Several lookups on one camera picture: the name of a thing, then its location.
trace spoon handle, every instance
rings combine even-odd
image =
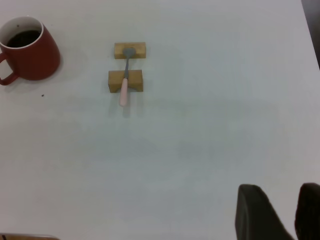
[[[121,107],[125,107],[127,105],[127,100],[128,100],[127,92],[128,92],[128,79],[124,78],[122,80],[120,99],[119,99],[119,104]]]
[[[129,58],[127,57],[127,58],[126,58],[125,70],[124,70],[124,77],[125,77],[126,79],[129,78],[129,71],[128,71],[128,69],[129,69]]]

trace white surface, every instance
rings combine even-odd
[[[1,0],[1,23],[23,15],[63,65],[0,87],[2,232],[234,240],[251,183],[295,237],[299,188],[320,182],[320,72],[299,0]],[[145,41],[147,59],[131,61],[145,88],[123,111],[107,78],[125,41]]]

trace pink handle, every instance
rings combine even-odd
[[[125,107],[127,105],[127,99],[128,99],[127,92],[128,92],[128,79],[124,78],[122,80],[120,100],[119,100],[119,104],[121,107]]]

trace mug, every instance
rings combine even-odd
[[[17,34],[36,30],[39,37],[22,47],[9,47],[8,42]],[[5,79],[0,78],[0,85],[9,85],[17,78],[42,80],[52,75],[60,65],[58,46],[39,20],[31,16],[14,18],[0,28],[0,63],[4,60],[12,69]]]

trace mug handle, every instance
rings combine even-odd
[[[8,56],[5,53],[3,53],[3,52],[0,53],[0,63],[2,63],[7,58],[8,58]],[[19,76],[13,72],[3,80],[0,78],[0,85],[3,85],[3,86],[9,85],[13,81],[15,81],[18,77]]]

